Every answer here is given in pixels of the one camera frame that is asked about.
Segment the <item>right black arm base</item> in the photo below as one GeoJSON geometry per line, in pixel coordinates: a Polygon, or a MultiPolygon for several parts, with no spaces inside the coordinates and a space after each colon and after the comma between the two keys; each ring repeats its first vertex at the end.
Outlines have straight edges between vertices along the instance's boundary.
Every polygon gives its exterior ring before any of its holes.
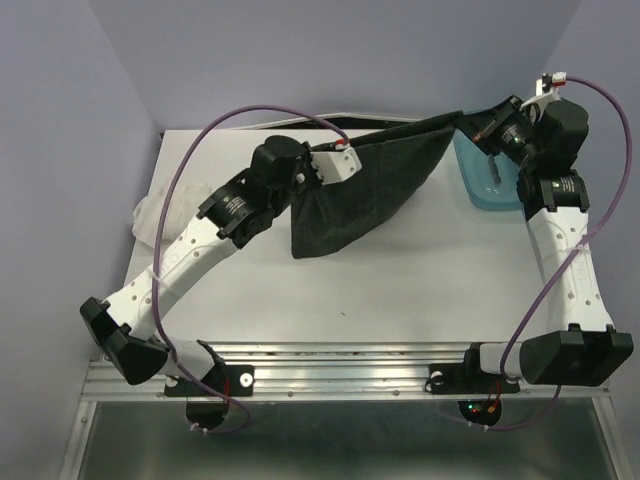
{"type": "Polygon", "coordinates": [[[481,369],[480,343],[472,343],[458,363],[431,363],[424,391],[433,395],[479,395],[460,400],[463,419],[472,425],[495,427],[502,415],[502,396],[521,391],[519,383],[509,383],[500,374],[481,369]]]}

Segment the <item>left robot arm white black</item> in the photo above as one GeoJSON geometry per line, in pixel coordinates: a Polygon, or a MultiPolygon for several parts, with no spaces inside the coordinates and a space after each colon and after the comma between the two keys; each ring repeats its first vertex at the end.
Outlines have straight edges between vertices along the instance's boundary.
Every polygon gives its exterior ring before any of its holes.
{"type": "Polygon", "coordinates": [[[163,318],[217,264],[269,229],[295,197],[360,168],[347,144],[318,150],[287,136],[268,137],[249,167],[200,205],[147,271],[106,299],[90,297],[81,305],[94,342],[130,385],[164,374],[187,379],[199,393],[215,392],[223,359],[202,341],[171,339],[163,318]]]}

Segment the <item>black skirt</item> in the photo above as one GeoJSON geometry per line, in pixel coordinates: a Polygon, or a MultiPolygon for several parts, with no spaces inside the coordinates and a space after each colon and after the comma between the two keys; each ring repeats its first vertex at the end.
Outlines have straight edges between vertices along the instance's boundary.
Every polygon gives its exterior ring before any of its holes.
{"type": "Polygon", "coordinates": [[[292,257],[336,253],[393,217],[434,172],[462,116],[454,111],[352,138],[361,171],[293,200],[292,257]]]}

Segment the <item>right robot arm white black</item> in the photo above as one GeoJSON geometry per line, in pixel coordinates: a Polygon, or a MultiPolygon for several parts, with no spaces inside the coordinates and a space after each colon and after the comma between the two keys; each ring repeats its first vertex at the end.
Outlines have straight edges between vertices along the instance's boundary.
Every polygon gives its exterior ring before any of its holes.
{"type": "Polygon", "coordinates": [[[607,311],[589,246],[590,202],[573,164],[589,132],[588,113],[553,94],[511,97],[473,114],[465,134],[487,154],[519,168],[517,194],[536,256],[542,291],[505,343],[471,347],[463,384],[482,390],[496,375],[511,382],[597,387],[633,353],[607,311]]]}

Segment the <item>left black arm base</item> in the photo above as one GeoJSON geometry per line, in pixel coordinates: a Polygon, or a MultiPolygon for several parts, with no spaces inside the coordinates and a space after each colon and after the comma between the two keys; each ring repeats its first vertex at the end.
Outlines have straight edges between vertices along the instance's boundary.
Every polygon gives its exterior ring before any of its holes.
{"type": "Polygon", "coordinates": [[[230,365],[202,340],[178,341],[178,354],[196,383],[178,369],[172,359],[161,370],[165,375],[163,394],[185,399],[185,417],[190,429],[204,435],[237,432],[248,426],[249,410],[241,398],[253,395],[255,368],[250,364],[230,365]]]}

